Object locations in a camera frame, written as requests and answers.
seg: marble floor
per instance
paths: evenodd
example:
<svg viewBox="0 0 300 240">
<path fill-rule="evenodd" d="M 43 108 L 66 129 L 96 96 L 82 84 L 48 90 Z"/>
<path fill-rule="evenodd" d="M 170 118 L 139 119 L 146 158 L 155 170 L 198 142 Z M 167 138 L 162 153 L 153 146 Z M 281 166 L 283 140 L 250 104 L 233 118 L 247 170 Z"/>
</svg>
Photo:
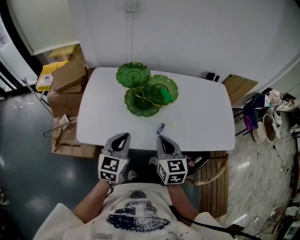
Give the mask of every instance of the marble floor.
<svg viewBox="0 0 300 240">
<path fill-rule="evenodd" d="M 280 171 L 282 164 L 272 143 L 265 141 L 255 144 L 251 134 L 240 134 L 236 137 L 235 148 L 229 152 L 228 211 L 218 219 L 222 226 L 228 227 L 240 218 L 236 224 L 243 227 L 248 225 L 244 232 L 270 239 L 260 229 L 270 217 L 272 209 L 285 207 L 292 193 L 289 186 L 296 145 L 287 131 L 289 121 L 286 113 L 282 113 L 282 119 L 281 136 L 275 146 L 286 165 L 284 172 Z M 243 128 L 243 120 L 237 117 L 236 132 Z M 250 222 L 257 215 L 260 215 L 258 220 Z"/>
</svg>

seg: gray floor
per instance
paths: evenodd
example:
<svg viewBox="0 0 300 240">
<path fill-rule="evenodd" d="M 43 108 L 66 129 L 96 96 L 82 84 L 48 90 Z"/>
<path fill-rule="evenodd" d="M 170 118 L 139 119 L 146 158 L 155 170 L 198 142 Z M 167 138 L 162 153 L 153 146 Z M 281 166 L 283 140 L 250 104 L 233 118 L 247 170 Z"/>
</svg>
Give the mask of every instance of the gray floor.
<svg viewBox="0 0 300 240">
<path fill-rule="evenodd" d="M 97 161 L 50 153 L 51 141 L 43 132 L 52 126 L 52 116 L 31 94 L 0 101 L 0 187 L 10 201 L 5 208 L 25 240 L 33 238 L 57 203 L 74 208 L 98 181 Z M 237 121 L 236 131 L 242 127 L 243 122 Z M 236 137 L 230 153 L 228 214 L 218 219 L 223 226 L 247 214 L 238 222 L 246 226 L 260 214 L 246 229 L 256 234 L 275 206 L 286 205 L 295 154 L 287 128 L 284 121 L 276 143 L 289 168 L 287 174 L 280 172 L 280 160 L 270 143 L 255 145 L 250 134 Z M 129 154 L 140 158 L 140 152 Z M 192 202 L 199 203 L 197 197 Z"/>
</svg>

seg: small purple object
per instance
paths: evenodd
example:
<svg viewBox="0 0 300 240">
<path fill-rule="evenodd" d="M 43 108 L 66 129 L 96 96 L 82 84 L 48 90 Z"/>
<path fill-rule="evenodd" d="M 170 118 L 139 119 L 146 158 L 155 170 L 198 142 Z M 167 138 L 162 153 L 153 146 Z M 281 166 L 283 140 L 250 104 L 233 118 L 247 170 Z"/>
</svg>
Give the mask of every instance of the small purple object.
<svg viewBox="0 0 300 240">
<path fill-rule="evenodd" d="M 164 123 L 160 124 L 159 129 L 157 130 L 156 133 L 157 133 L 158 135 L 160 135 L 160 133 L 161 133 L 161 131 L 164 129 L 164 127 L 165 127 L 165 124 L 164 124 Z"/>
</svg>

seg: person's arm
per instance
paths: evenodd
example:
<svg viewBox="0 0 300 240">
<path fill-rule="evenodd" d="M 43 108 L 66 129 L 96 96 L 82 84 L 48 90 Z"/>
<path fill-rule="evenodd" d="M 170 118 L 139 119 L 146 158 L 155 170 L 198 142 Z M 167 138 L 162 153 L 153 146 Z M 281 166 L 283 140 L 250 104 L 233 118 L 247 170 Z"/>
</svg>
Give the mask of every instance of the person's arm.
<svg viewBox="0 0 300 240">
<path fill-rule="evenodd" d="M 172 201 L 172 205 L 177 209 L 177 211 L 182 216 L 194 220 L 196 216 L 198 216 L 199 212 L 193 207 L 191 202 L 188 200 L 180 184 L 168 185 L 167 188 L 170 195 L 170 199 Z M 186 220 L 179 219 L 179 221 L 181 221 L 187 226 L 191 226 L 191 223 Z"/>
<path fill-rule="evenodd" d="M 90 193 L 75 207 L 74 214 L 87 223 L 96 218 L 110 189 L 107 181 L 100 180 Z"/>
</svg>

